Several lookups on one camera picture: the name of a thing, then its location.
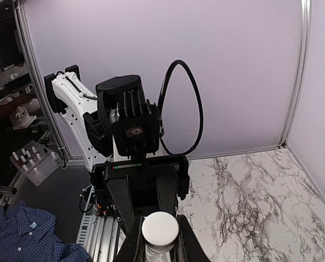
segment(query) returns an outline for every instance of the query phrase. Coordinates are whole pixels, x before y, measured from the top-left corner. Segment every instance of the white plastic container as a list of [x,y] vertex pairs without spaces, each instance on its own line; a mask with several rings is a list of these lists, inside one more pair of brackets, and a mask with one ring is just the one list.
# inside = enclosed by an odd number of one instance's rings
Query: white plastic container
[[175,217],[166,212],[152,213],[144,219],[141,232],[147,242],[145,261],[171,262],[169,251],[179,233]]
[[[30,141],[22,148],[31,154],[31,157],[26,159],[26,163],[16,160],[14,154],[9,159],[35,186],[39,186],[62,164],[62,160],[56,152],[35,141]],[[16,151],[15,154],[19,158],[23,155],[21,149]]]

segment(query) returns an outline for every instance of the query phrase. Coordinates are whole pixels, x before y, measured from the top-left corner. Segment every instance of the blue checkered shirt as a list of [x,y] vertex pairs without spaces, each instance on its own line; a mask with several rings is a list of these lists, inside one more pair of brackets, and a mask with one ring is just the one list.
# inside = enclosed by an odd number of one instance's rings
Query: blue checkered shirt
[[56,217],[21,201],[0,212],[0,261],[88,261],[86,251],[54,235]]

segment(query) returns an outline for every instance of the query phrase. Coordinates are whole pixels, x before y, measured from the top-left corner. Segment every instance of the aluminum frame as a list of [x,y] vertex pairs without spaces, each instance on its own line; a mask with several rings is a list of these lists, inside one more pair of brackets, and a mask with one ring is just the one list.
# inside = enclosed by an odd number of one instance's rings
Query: aluminum frame
[[27,62],[30,78],[34,84],[34,90],[40,103],[42,112],[47,120],[49,129],[51,130],[54,141],[59,150],[63,151],[64,161],[67,163],[71,159],[71,153],[66,147],[65,139],[59,129],[56,122],[55,115],[48,103],[46,90],[43,83],[43,78],[40,74],[32,41],[27,25],[27,19],[24,9],[23,0],[15,0],[13,3],[13,12],[16,23],[17,32],[20,39],[22,52],[24,54],[25,61]]
[[311,1],[312,0],[302,0],[302,25],[296,79],[294,81],[294,88],[291,96],[291,101],[289,104],[288,113],[285,119],[282,134],[280,136],[279,145],[286,144],[287,142],[287,138],[291,132],[293,121],[297,113],[299,99],[303,89],[303,80],[306,71],[306,64],[308,61],[310,44]]

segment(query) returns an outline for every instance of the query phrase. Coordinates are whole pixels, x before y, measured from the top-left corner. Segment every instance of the clear plastic container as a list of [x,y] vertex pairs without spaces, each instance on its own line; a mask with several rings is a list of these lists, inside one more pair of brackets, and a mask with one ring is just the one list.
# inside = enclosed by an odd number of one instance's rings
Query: clear plastic container
[[9,159],[35,186],[39,186],[62,164],[56,152],[35,141],[13,152]]

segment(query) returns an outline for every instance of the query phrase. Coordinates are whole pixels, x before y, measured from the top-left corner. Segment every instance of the black monitor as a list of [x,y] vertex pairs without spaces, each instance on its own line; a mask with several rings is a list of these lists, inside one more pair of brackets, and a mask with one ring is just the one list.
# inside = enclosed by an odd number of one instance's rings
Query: black monitor
[[25,62],[16,26],[8,23],[0,26],[0,68],[2,71]]

